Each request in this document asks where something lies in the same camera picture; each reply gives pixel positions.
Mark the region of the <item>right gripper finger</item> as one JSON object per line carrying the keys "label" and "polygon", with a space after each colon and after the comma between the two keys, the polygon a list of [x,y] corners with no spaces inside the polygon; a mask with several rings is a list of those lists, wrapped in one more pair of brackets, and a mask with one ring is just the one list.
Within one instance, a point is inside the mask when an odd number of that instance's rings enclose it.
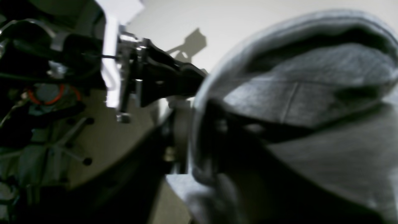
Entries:
{"label": "right gripper finger", "polygon": [[17,224],[145,224],[162,180],[188,171],[190,108],[176,107],[131,151],[73,190],[27,189]]}

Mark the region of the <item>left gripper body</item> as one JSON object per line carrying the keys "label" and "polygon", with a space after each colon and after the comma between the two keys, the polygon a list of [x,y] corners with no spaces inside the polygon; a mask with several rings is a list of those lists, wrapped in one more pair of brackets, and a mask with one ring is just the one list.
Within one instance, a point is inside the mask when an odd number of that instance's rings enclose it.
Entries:
{"label": "left gripper body", "polygon": [[169,96],[194,96],[206,74],[192,64],[192,57],[206,45],[207,39],[199,28],[168,51],[161,50],[150,39],[138,40],[128,32],[121,34],[116,57],[121,65],[117,121],[131,121],[131,95],[135,95],[136,106],[141,108]]}

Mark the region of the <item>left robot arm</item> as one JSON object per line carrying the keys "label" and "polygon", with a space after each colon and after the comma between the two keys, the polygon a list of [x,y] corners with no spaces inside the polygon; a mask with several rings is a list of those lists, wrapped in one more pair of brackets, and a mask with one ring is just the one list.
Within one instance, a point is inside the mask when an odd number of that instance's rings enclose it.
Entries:
{"label": "left robot arm", "polygon": [[94,88],[102,78],[106,106],[115,108],[118,122],[129,123],[130,94],[139,107],[168,96],[194,96],[205,74],[190,63],[175,60],[125,31],[128,21],[144,8],[139,0],[96,0],[105,18],[104,37],[85,37],[55,30],[27,0],[2,0],[1,84],[20,85],[32,104],[52,106],[74,92],[77,106],[43,116],[29,116],[22,125],[80,113],[84,106],[76,87]]}

